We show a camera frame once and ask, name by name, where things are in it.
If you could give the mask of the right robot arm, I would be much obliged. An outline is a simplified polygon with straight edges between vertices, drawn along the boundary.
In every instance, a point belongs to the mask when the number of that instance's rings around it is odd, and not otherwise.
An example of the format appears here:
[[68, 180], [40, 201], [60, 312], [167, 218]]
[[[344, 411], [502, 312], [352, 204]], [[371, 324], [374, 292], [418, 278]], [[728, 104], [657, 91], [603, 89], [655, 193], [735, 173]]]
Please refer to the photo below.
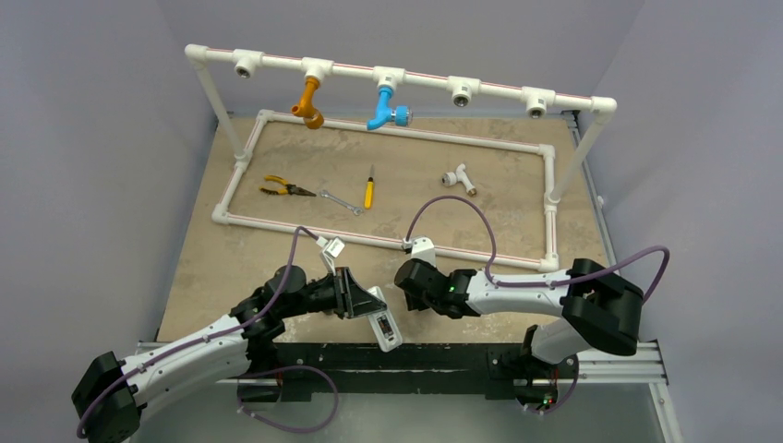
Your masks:
[[394, 283], [409, 309], [431, 309], [452, 319], [497, 313], [551, 316], [552, 322], [528, 329], [518, 352], [520, 367], [532, 376], [589, 349], [619, 356], [637, 351], [644, 293], [591, 259], [577, 258], [570, 269], [493, 282], [478, 270], [443, 274], [412, 258], [398, 269]]

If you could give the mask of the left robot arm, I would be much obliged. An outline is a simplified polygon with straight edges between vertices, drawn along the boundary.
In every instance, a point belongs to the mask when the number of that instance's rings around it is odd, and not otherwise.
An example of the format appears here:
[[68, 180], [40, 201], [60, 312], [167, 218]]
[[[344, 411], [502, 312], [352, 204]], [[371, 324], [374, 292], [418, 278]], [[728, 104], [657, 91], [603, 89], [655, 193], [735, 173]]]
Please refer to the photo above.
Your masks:
[[347, 267], [310, 280], [298, 266], [274, 276], [228, 314], [183, 339], [120, 359], [96, 357], [71, 395], [77, 436], [89, 442], [121, 442], [146, 415], [225, 378], [281, 377], [286, 372], [274, 340], [284, 321], [331, 311], [340, 319], [386, 309], [377, 288], [363, 288]]

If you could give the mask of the white AC remote control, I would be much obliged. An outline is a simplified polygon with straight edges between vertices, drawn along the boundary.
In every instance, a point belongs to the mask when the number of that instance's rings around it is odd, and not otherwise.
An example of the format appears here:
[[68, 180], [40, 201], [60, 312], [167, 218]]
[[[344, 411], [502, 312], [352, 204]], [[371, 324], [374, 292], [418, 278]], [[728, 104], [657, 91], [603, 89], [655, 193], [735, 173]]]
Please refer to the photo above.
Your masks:
[[375, 334], [380, 350], [384, 353], [389, 353], [404, 343], [403, 336], [380, 287], [373, 286], [368, 291], [385, 305], [383, 310], [370, 314], [367, 319]]

